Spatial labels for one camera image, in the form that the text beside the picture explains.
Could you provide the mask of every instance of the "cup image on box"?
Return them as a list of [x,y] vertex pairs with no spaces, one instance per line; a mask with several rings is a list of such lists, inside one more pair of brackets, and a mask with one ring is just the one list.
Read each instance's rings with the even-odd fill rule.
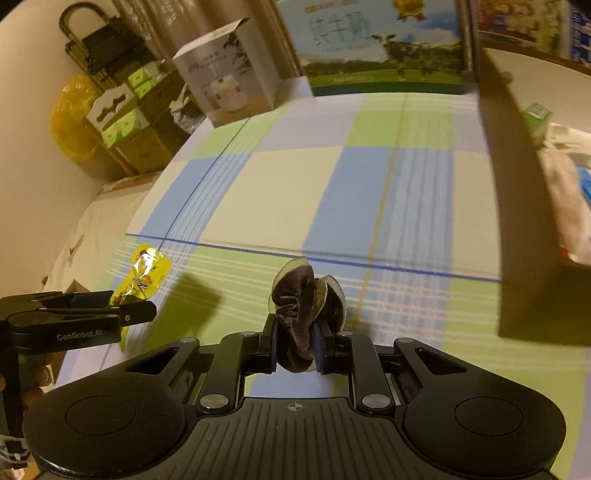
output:
[[224,75],[209,84],[217,104],[225,112],[237,112],[248,105],[248,97],[233,75]]

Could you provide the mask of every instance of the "brown cardboard box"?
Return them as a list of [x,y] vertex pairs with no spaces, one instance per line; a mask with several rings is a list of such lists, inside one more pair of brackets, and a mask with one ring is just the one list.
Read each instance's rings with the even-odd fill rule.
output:
[[480,116],[495,175],[501,228],[499,335],[591,345],[591,267],[560,254],[538,155],[501,74],[480,51]]
[[138,107],[148,122],[153,124],[168,110],[170,102],[178,98],[184,84],[183,77],[178,70],[173,70],[138,100]]
[[150,127],[125,138],[113,148],[137,171],[148,173],[165,168],[188,137],[166,110]]

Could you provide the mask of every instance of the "small green box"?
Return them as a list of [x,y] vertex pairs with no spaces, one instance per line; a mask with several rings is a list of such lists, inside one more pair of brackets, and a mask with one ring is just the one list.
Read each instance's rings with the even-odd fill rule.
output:
[[536,147],[542,146],[554,112],[551,112],[539,103],[532,103],[527,109],[521,112],[521,115],[523,116],[527,130],[530,131],[534,145]]

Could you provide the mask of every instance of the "product box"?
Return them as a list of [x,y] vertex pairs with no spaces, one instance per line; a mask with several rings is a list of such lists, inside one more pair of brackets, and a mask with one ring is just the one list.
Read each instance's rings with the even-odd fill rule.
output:
[[254,20],[238,20],[187,43],[173,62],[214,127],[275,106],[281,79]]
[[315,95],[463,93],[456,0],[278,0]]

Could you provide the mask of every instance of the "yellow plastic bag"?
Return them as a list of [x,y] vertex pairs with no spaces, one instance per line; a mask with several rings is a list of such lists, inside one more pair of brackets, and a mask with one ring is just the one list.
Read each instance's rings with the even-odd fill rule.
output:
[[87,75],[75,75],[61,90],[51,110],[51,136],[73,161],[90,160],[99,147],[83,120],[100,96]]

